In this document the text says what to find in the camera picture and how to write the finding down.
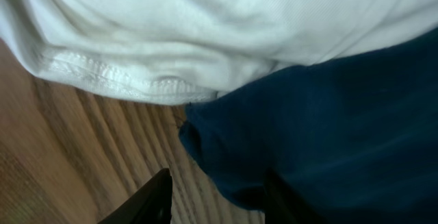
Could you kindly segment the dark blue t-shirt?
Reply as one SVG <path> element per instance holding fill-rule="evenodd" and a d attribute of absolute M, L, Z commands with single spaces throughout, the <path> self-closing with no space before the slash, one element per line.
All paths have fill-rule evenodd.
<path fill-rule="evenodd" d="M 329 223 L 437 222 L 437 32 L 291 66 L 189 104 L 179 139 L 220 193 L 260 210 L 274 171 Z"/>

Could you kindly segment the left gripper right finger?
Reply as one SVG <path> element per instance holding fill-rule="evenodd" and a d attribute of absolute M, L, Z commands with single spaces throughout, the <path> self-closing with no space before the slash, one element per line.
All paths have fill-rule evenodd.
<path fill-rule="evenodd" d="M 274 171 L 263 182 L 265 224 L 324 224 L 325 220 Z"/>

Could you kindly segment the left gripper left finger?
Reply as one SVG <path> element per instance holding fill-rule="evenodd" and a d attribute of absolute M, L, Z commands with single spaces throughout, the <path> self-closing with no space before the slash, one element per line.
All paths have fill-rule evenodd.
<path fill-rule="evenodd" d="M 172 177 L 162 169 L 99 224 L 170 224 Z"/>

